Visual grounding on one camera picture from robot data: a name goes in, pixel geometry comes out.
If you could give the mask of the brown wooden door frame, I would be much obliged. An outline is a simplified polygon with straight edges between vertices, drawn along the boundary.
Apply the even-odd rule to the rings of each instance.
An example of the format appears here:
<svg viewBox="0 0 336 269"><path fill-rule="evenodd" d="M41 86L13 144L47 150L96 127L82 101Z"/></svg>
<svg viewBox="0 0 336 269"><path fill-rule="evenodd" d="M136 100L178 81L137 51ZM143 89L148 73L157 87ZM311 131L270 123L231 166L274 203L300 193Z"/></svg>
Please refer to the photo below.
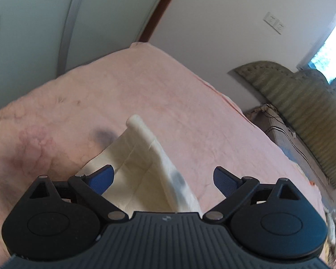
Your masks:
<svg viewBox="0 0 336 269"><path fill-rule="evenodd" d="M147 43L149 41L171 1L172 0L159 0L159 3L157 3L152 15L144 27L144 30L142 31L142 34L140 35L138 40L139 42Z"/></svg>

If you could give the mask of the cream white pants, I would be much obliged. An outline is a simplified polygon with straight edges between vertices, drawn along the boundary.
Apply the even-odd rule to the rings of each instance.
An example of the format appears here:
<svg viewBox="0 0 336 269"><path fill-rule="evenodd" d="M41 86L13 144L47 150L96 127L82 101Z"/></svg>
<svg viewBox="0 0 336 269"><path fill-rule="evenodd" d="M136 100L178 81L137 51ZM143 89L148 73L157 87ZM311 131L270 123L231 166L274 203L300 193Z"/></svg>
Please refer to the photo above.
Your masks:
<svg viewBox="0 0 336 269"><path fill-rule="evenodd" d="M114 180L102 197L129 216L136 211L201 213L198 199L142 118L131 116L126 127L78 175L111 165Z"/></svg>

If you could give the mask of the bright window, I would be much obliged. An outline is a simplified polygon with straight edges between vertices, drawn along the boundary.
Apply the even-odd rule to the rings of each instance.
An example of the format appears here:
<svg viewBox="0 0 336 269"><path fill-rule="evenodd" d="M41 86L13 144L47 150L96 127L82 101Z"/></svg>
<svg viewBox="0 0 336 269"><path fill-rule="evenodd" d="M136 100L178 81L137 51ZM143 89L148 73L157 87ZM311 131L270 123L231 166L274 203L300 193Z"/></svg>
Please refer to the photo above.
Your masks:
<svg viewBox="0 0 336 269"><path fill-rule="evenodd" d="M318 70L328 83L336 79L336 16L328 32L298 64L298 70Z"/></svg>

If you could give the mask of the white wardrobe with sliding doors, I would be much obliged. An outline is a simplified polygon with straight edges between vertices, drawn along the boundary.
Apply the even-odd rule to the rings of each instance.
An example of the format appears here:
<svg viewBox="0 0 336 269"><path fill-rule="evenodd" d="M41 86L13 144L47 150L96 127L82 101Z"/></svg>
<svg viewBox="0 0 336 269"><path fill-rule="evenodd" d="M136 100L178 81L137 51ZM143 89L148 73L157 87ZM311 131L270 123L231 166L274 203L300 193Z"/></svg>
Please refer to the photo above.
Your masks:
<svg viewBox="0 0 336 269"><path fill-rule="evenodd" d="M0 108L138 41L159 0L0 0Z"/></svg>

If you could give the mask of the white wall switch plate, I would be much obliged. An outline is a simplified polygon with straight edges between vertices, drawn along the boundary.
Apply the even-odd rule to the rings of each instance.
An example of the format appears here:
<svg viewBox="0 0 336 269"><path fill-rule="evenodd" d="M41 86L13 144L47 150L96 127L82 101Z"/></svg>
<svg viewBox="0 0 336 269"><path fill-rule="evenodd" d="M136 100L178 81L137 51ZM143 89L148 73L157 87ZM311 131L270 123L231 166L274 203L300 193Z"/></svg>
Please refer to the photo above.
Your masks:
<svg viewBox="0 0 336 269"><path fill-rule="evenodd" d="M274 14L268 12L263 18L264 22L266 22L270 27L272 27L279 35L281 35L285 29L285 25L281 20L276 18Z"/></svg>

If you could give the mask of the pink floral bed blanket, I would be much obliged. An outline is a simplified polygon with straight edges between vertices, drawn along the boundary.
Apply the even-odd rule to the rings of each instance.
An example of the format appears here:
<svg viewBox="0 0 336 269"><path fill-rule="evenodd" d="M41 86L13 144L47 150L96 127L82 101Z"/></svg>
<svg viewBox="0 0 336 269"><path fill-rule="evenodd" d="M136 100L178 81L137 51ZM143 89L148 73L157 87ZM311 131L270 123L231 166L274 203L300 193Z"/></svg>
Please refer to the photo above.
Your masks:
<svg viewBox="0 0 336 269"><path fill-rule="evenodd" d="M222 201L222 166L263 183L286 177L323 213L321 193L240 108L162 50L136 43L78 67L0 110L0 233L31 185L65 180L108 147L139 115L203 211ZM0 266L9 255L0 235Z"/></svg>

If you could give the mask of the olive green padded headboard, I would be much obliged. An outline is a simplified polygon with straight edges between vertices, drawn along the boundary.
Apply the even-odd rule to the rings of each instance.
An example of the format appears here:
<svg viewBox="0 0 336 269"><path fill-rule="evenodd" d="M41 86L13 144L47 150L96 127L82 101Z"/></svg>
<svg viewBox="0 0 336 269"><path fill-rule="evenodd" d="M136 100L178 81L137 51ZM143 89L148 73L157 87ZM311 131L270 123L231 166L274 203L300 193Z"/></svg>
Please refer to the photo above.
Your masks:
<svg viewBox="0 0 336 269"><path fill-rule="evenodd" d="M292 72L272 61L235 68L296 131L336 188L336 78L315 69Z"/></svg>

